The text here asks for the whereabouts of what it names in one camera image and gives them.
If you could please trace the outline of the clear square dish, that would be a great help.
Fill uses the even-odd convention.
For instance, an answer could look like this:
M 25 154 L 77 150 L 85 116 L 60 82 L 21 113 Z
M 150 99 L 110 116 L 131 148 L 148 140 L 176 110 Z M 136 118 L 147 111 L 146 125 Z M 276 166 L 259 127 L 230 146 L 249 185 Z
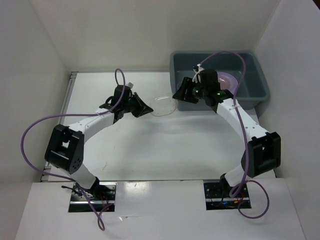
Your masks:
M 171 93 L 159 95 L 150 101 L 151 113 L 154 117 L 164 117 L 172 114 L 178 107 L 178 101 Z

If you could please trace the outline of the purple plate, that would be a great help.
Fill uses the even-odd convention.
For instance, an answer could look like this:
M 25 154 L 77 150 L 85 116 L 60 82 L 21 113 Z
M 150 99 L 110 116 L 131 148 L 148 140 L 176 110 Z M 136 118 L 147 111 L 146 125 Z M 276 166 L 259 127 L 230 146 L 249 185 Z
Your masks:
M 217 77 L 221 90 L 228 90 L 232 94 L 235 93 L 235 90 L 238 86 L 238 81 L 233 75 L 227 72 L 218 71 Z

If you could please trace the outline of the brown translucent square dish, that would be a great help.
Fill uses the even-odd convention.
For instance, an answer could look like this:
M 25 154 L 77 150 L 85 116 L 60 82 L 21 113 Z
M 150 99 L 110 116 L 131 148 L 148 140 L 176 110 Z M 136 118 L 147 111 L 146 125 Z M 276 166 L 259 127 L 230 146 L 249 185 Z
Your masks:
M 218 82 L 222 90 L 228 90 L 231 87 L 229 78 L 224 75 L 221 75 L 221 74 L 218 75 Z

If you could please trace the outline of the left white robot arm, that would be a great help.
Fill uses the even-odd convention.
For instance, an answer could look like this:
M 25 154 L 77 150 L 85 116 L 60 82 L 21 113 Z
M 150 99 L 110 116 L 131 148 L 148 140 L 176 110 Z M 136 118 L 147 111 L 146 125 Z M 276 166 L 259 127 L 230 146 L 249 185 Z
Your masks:
M 139 118 L 154 110 L 141 100 L 133 85 L 118 85 L 114 94 L 92 116 L 70 125 L 54 127 L 44 158 L 51 165 L 61 169 L 82 188 L 82 194 L 89 200 L 101 197 L 107 192 L 84 164 L 85 143 L 95 134 L 114 125 L 125 114 Z

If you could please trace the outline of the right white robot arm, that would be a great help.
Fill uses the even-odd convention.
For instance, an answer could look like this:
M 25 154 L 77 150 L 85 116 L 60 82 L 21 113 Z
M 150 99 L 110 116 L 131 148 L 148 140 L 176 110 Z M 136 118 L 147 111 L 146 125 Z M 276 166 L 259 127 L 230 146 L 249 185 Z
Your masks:
M 280 166 L 280 135 L 261 127 L 229 90 L 221 89 L 215 70 L 202 70 L 193 78 L 184 77 L 173 98 L 191 104 L 204 101 L 243 140 L 245 150 L 240 165 L 220 177 L 219 191 L 223 196 L 232 196 L 244 181 Z

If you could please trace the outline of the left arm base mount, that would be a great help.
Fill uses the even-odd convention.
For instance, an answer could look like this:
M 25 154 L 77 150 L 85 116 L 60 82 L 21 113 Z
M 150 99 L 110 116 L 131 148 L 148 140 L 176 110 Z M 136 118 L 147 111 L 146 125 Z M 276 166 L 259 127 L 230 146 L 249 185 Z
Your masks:
M 110 205 L 105 210 L 106 212 L 114 212 L 115 211 L 115 199 L 116 199 L 116 182 L 101 182 L 102 192 L 98 193 L 97 196 L 93 196 L 92 194 L 86 192 L 86 196 L 90 200 L 90 203 L 94 207 L 97 212 L 100 212 L 107 205 Z M 69 202 L 69 213 L 87 213 L 92 212 L 92 209 L 80 191 L 80 189 L 74 184 L 73 187 L 68 187 L 62 185 L 61 188 L 68 189 L 71 191 L 70 202 Z

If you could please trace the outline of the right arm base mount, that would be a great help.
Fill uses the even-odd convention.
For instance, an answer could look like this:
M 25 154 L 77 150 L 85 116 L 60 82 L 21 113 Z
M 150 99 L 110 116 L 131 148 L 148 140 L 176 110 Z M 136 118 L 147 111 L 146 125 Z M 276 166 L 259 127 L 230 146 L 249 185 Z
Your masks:
M 236 197 L 230 197 L 228 191 L 222 190 L 218 180 L 204 181 L 203 188 L 207 211 L 252 208 L 246 184 Z

